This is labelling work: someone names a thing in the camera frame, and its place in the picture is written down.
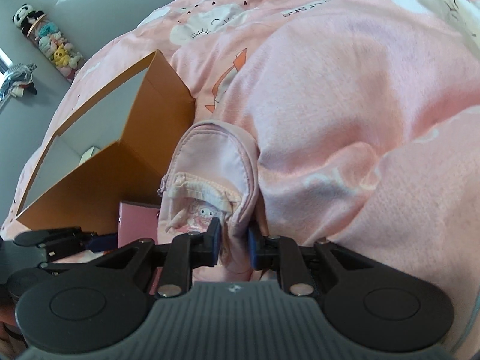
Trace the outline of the pink wallet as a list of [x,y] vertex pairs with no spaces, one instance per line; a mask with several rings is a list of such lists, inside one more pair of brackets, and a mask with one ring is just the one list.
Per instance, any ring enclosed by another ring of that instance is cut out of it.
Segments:
[[[157,226],[160,207],[138,202],[121,202],[118,219],[118,248],[136,242],[139,239],[151,238],[157,242]],[[137,274],[136,281],[140,278],[146,281],[145,289],[153,295],[154,286],[158,283],[159,269],[154,266],[154,255],[151,250],[144,259],[142,272]]]

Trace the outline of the pink fabric pouch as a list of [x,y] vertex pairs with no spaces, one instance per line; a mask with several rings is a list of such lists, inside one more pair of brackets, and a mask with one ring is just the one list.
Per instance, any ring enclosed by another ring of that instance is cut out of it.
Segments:
[[199,122],[178,142],[160,183],[157,242],[204,233],[212,219],[220,220],[218,264],[195,269],[195,281],[250,280],[246,236],[260,191],[258,157],[250,133],[221,121]]

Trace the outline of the small white box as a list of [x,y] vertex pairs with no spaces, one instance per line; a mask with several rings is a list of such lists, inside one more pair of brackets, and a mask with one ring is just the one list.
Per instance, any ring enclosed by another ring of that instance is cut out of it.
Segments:
[[87,150],[80,156],[79,164],[81,165],[81,164],[85,163],[86,161],[88,161],[89,159],[91,159],[94,155],[96,155],[99,151],[100,151],[100,149],[99,149],[97,146],[89,147],[89,149],[87,149]]

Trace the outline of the orange cardboard box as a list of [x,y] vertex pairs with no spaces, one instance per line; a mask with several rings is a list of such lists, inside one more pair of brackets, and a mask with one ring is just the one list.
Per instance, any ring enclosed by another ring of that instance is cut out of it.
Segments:
[[[195,101],[160,51],[93,94],[47,141],[19,201],[31,230],[117,230],[122,201],[156,203],[177,142],[193,124]],[[100,151],[83,164],[89,147]]]

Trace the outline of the pink printed bed quilt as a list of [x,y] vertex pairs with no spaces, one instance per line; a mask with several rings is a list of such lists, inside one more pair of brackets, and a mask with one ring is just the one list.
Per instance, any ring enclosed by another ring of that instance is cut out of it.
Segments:
[[479,0],[176,0],[100,49],[57,128],[160,51],[197,120],[256,140],[261,228],[439,286],[479,351]]

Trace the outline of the clothes on wall hook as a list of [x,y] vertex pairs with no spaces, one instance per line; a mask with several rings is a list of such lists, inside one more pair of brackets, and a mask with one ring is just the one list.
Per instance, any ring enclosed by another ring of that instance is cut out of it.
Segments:
[[19,63],[9,67],[1,84],[1,101],[10,97],[21,98],[24,92],[36,95],[38,92],[33,83],[33,72],[36,68],[34,63]]

